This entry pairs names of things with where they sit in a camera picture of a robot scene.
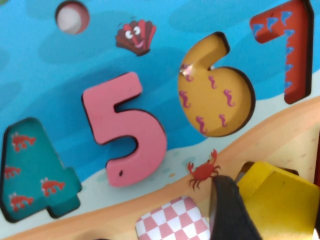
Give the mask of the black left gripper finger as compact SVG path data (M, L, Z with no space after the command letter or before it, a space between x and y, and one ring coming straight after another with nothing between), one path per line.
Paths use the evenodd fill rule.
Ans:
M226 175L213 177L209 205L211 240L260 240L239 187Z

